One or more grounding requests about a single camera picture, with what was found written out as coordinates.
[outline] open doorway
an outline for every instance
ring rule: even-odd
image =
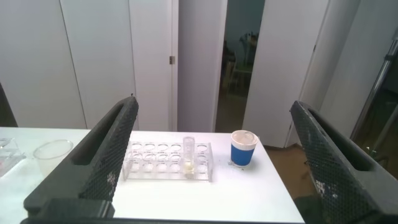
[[[265,0],[228,0],[215,131],[242,129]]]

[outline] test tube rack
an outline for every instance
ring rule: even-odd
[[[14,138],[0,138],[0,177],[25,158]]]
[[[193,173],[184,172],[182,142],[129,142],[122,166],[127,180],[205,180],[211,182],[210,143],[195,143]]]

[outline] door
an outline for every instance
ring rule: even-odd
[[[61,0],[87,128],[136,94],[127,0]],[[137,129],[139,121],[134,123]]]
[[[327,4],[266,0],[243,121],[265,145],[285,144]]]
[[[86,128],[59,1],[0,1],[0,82],[19,127]]]
[[[139,129],[176,131],[178,1],[129,4]],[[175,57],[173,65],[170,56]]]
[[[320,109],[347,138],[353,132],[391,46],[398,27],[397,8],[397,1],[361,1],[359,4]]]
[[[173,35],[172,29],[178,29],[178,1],[61,4],[87,127],[133,94],[139,104],[134,129],[171,131],[177,64],[171,65],[169,57],[177,56],[177,42],[172,44],[178,33]]]

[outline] blue paper cup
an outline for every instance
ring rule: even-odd
[[[258,137],[250,131],[234,131],[231,135],[231,161],[238,166],[247,166],[253,156]]]

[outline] white tabletop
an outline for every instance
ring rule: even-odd
[[[33,150],[56,139],[76,146],[88,131],[0,128],[0,138],[15,138],[28,156],[0,178],[0,223],[19,223],[27,217],[23,201],[43,179]],[[182,142],[184,136],[211,143],[213,181],[120,179],[112,202],[115,218],[304,223],[260,142],[249,167],[240,169],[228,165],[230,134],[133,131],[130,140]]]

